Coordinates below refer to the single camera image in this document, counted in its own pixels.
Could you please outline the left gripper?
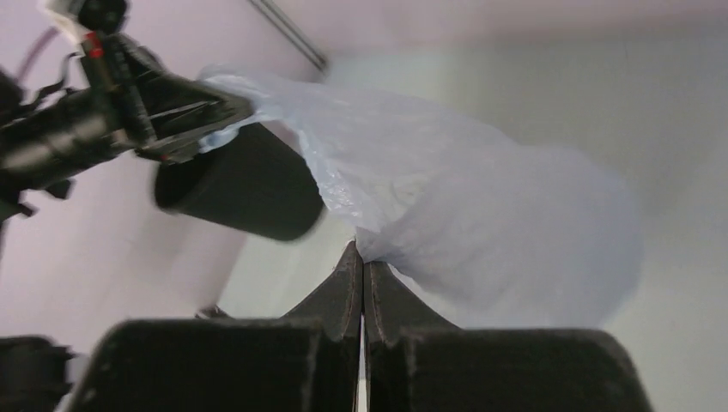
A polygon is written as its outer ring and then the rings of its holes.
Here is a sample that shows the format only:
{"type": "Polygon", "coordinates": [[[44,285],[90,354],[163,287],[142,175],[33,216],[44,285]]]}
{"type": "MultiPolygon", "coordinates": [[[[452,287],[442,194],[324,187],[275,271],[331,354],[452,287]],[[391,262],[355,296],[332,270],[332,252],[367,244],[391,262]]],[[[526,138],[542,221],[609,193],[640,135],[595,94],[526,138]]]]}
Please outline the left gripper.
{"type": "Polygon", "coordinates": [[[185,163],[229,144],[240,129],[229,125],[252,113],[247,98],[174,74],[124,33],[91,31],[29,103],[1,75],[1,185],[43,191],[130,150],[185,163]]]}

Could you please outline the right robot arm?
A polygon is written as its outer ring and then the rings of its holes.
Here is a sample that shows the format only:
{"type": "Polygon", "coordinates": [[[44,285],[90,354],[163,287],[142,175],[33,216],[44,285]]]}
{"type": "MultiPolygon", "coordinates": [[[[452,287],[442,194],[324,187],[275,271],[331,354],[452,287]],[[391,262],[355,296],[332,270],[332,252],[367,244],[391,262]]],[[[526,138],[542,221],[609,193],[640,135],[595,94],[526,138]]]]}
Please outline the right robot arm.
{"type": "Polygon", "coordinates": [[[78,380],[42,336],[1,341],[4,411],[649,411],[600,330],[464,330],[347,245],[280,318],[125,321],[78,380]]]}

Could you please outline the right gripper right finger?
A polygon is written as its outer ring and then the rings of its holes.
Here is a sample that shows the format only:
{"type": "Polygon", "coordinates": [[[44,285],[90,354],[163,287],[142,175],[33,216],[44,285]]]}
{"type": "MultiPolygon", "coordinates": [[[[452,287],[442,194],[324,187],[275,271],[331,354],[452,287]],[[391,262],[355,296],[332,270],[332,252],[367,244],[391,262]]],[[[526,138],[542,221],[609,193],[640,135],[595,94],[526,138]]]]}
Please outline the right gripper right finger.
{"type": "Polygon", "coordinates": [[[584,329],[465,330],[383,263],[363,269],[372,411],[649,411],[626,349],[584,329]]]}

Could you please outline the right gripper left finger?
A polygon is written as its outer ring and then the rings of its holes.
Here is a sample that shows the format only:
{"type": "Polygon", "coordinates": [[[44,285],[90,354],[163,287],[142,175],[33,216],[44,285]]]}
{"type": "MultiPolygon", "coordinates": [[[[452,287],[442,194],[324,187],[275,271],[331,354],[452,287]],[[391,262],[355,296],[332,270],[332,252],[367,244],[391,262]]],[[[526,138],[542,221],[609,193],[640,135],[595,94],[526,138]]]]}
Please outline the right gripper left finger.
{"type": "Polygon", "coordinates": [[[332,273],[280,318],[138,319],[114,326],[70,411],[354,411],[362,261],[332,273]]]}

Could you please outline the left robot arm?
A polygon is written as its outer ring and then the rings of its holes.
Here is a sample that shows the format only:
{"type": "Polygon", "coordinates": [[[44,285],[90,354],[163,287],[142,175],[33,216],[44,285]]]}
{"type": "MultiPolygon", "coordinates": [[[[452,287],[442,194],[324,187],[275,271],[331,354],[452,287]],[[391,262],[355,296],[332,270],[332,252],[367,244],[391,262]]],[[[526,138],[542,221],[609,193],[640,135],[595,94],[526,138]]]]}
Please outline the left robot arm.
{"type": "Polygon", "coordinates": [[[1,217],[32,216],[26,191],[65,199],[73,179],[132,152],[163,165],[191,160],[202,140],[252,115],[246,98],[168,71],[123,33],[91,31],[76,57],[84,89],[64,78],[25,102],[1,78],[1,217]]]}

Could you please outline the blue plastic trash bag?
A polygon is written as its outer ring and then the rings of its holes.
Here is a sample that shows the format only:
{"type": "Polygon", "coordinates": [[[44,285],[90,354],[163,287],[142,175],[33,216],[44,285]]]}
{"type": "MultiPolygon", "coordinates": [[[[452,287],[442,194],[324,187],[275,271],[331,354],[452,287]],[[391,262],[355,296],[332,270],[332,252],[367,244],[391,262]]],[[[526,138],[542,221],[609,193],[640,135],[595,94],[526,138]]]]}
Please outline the blue plastic trash bag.
{"type": "Polygon", "coordinates": [[[638,287],[636,202],[578,150],[387,91],[221,66],[200,78],[252,103],[245,124],[291,130],[362,259],[457,326],[597,328],[638,287]]]}

